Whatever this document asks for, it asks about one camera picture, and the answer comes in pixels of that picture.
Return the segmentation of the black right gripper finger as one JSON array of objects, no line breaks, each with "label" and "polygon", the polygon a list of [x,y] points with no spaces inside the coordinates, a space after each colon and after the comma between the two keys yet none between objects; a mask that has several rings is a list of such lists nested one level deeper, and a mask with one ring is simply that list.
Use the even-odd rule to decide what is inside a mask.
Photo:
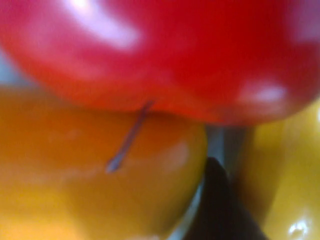
[{"label": "black right gripper finger", "polygon": [[227,172],[208,157],[200,203],[186,240],[267,240],[235,196]]}]

